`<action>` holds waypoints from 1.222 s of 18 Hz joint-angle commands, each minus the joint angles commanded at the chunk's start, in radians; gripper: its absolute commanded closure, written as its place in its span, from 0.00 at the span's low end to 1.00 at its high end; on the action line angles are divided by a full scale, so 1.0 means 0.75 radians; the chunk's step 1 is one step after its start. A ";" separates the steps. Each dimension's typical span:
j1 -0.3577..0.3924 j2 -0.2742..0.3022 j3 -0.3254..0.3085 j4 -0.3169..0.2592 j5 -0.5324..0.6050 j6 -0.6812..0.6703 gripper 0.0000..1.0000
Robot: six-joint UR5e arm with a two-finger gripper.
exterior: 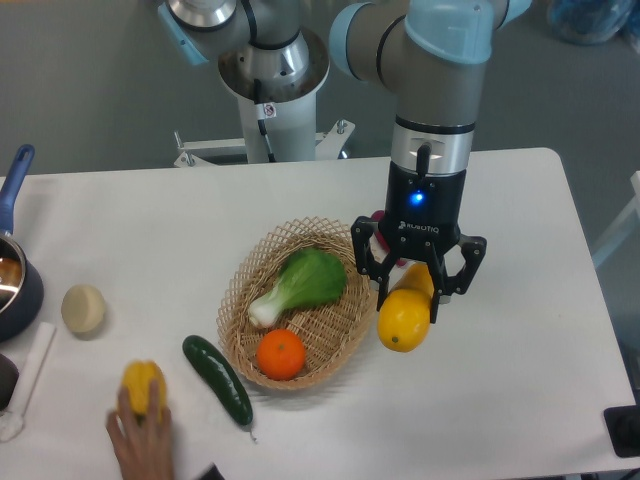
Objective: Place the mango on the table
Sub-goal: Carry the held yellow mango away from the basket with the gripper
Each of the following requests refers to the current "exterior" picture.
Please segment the person's bare hand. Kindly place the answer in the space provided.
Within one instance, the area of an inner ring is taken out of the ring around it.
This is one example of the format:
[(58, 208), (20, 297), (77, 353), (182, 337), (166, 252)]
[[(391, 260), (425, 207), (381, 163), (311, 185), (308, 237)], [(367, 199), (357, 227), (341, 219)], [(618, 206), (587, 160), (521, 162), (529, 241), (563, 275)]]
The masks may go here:
[(160, 407), (157, 380), (150, 382), (148, 395), (147, 416), (138, 424), (122, 387), (117, 408), (106, 416), (106, 431), (123, 479), (174, 479), (172, 416), (168, 407)]

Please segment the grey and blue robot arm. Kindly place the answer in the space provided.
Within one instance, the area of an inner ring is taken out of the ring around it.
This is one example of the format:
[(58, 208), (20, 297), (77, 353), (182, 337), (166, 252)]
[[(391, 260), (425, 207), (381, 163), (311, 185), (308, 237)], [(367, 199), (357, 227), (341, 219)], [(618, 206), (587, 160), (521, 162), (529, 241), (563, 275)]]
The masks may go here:
[(399, 260), (427, 266), (433, 307), (464, 294), (486, 241), (458, 216), (493, 34), (525, 1), (354, 3), (327, 40), (296, 1), (163, 1), (158, 14), (194, 64), (213, 62), (238, 101), (252, 163), (315, 160), (316, 95), (331, 67), (397, 98), (381, 219), (351, 228), (359, 272), (385, 299)]

